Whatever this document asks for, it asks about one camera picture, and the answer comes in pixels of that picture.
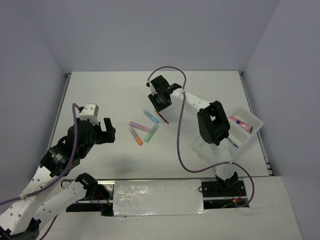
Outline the red gel pen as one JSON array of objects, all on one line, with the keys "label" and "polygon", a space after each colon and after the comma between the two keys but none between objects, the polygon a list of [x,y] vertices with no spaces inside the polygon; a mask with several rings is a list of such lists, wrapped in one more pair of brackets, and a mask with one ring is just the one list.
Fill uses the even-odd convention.
[{"label": "red gel pen", "polygon": [[159,115],[159,117],[167,124],[169,125],[170,123],[163,117],[163,115],[159,112],[157,112],[157,114]]}]

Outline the orange highlighter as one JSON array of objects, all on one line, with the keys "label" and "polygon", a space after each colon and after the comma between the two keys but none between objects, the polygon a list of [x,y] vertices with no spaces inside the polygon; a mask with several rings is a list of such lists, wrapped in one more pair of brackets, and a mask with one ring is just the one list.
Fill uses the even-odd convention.
[{"label": "orange highlighter", "polygon": [[131,133],[131,135],[134,137],[136,143],[139,145],[139,146],[142,146],[143,145],[143,141],[141,140],[141,138],[139,137],[138,133],[136,132],[136,130],[130,126],[129,128],[129,131]]}]

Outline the light blue gel pen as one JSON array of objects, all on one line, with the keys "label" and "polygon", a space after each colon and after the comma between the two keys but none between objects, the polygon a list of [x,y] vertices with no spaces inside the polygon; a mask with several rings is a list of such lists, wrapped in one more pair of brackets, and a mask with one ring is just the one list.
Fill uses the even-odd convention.
[{"label": "light blue gel pen", "polygon": [[234,147],[236,147],[237,149],[239,148],[239,146],[236,143],[234,143],[230,138],[228,140]]}]

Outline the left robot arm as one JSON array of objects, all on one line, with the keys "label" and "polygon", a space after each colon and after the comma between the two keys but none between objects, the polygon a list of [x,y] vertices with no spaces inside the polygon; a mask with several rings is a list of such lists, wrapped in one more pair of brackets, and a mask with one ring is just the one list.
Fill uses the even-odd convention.
[{"label": "left robot arm", "polygon": [[94,145],[113,143],[116,130],[109,118],[104,118],[106,130],[98,123],[76,120],[57,145],[51,147],[17,201],[0,216],[2,240],[35,240],[51,220],[71,204],[85,200],[108,201],[111,193],[88,173],[78,175],[65,189],[51,198],[49,184],[58,177],[66,177],[80,164]]}]

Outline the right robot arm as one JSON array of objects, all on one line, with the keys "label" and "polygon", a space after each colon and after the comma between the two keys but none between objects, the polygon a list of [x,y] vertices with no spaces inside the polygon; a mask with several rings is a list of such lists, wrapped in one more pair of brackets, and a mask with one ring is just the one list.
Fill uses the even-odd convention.
[{"label": "right robot arm", "polygon": [[[215,170],[217,190],[223,196],[230,195],[239,181],[235,170],[235,163],[229,149],[229,130],[231,128],[228,117],[219,101],[206,101],[185,90],[185,85],[177,83],[169,84],[159,75],[154,79],[148,79],[146,86],[150,88],[151,94],[148,99],[157,112],[175,105],[180,107],[177,127],[176,150],[177,157],[182,168],[193,174],[202,173],[207,170]],[[200,138],[209,145],[213,153],[210,166],[199,170],[191,170],[185,166],[180,151],[180,134],[184,111],[191,113],[197,118]]]}]

